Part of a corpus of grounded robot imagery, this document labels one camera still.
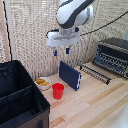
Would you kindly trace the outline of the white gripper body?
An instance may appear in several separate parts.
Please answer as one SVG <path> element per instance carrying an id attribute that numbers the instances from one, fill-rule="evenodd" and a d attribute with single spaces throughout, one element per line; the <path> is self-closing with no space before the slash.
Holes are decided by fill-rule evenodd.
<path id="1" fill-rule="evenodd" d="M 72 32 L 71 34 L 62 34 L 59 29 L 51 30 L 47 33 L 48 47 L 58 47 L 76 44 L 79 40 L 79 33 Z"/>

